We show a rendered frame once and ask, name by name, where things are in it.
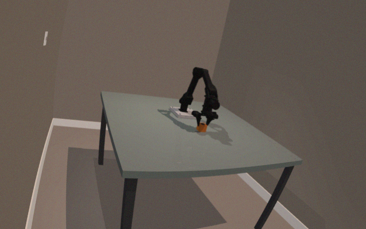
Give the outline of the orange block with dark square face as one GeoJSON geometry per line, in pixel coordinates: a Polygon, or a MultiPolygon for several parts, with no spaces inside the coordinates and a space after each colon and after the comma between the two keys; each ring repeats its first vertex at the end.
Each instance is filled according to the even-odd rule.
{"type": "Polygon", "coordinates": [[[206,132],[208,125],[205,123],[200,123],[199,126],[197,126],[197,130],[199,132],[206,132]]]}

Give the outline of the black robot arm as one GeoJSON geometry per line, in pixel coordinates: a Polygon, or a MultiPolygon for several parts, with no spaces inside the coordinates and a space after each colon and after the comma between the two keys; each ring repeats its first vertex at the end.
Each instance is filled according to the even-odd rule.
{"type": "MultiPolygon", "coordinates": [[[[183,94],[179,103],[181,104],[180,112],[187,112],[188,105],[191,105],[193,101],[193,92],[197,86],[198,80],[203,77],[205,84],[205,101],[204,105],[210,106],[212,109],[217,110],[220,107],[220,103],[218,100],[218,93],[215,85],[213,85],[210,75],[207,69],[194,67],[193,69],[193,78],[190,83],[190,86],[186,93],[183,94]]],[[[204,113],[207,119],[212,119],[216,117],[216,112],[212,112],[212,110],[206,110],[204,113]]]]}

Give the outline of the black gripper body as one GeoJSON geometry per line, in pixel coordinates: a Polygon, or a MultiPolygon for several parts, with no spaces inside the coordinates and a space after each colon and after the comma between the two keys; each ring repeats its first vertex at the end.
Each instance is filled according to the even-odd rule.
{"type": "MultiPolygon", "coordinates": [[[[203,106],[203,110],[201,111],[202,113],[199,113],[198,111],[192,111],[192,115],[194,116],[194,117],[199,117],[199,118],[201,118],[201,116],[205,116],[205,114],[203,114],[204,113],[204,111],[205,111],[205,109],[206,110],[212,110],[212,108],[210,107],[210,106],[207,106],[207,105],[202,105],[203,106]]],[[[216,117],[213,117],[214,119],[218,119],[218,115],[216,114],[216,117]]]]}

